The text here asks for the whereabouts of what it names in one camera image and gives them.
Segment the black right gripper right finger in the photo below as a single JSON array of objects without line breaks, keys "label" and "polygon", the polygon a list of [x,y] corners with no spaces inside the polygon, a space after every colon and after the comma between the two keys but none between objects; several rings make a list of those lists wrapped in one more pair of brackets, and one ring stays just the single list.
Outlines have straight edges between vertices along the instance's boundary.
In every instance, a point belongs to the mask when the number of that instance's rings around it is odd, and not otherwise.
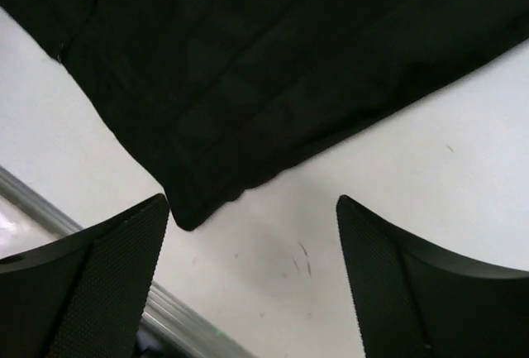
[{"label": "black right gripper right finger", "polygon": [[528,273],[449,251],[352,198],[336,205],[368,357],[526,357]]}]

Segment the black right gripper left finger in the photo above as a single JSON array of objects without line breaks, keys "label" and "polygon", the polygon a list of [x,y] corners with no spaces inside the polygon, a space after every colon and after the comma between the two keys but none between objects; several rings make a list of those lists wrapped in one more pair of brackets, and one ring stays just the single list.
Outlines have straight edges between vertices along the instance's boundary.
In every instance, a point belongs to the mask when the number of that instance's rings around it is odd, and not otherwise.
[{"label": "black right gripper left finger", "polygon": [[163,194],[1,260],[3,357],[130,357],[169,217]]}]

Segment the black pleated skirt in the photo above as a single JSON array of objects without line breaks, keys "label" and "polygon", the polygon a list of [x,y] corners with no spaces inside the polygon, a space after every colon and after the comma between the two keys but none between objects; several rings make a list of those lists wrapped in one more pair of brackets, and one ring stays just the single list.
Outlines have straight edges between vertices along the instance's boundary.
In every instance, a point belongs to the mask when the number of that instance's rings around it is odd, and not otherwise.
[{"label": "black pleated skirt", "polygon": [[525,41],[528,0],[1,0],[192,231]]}]

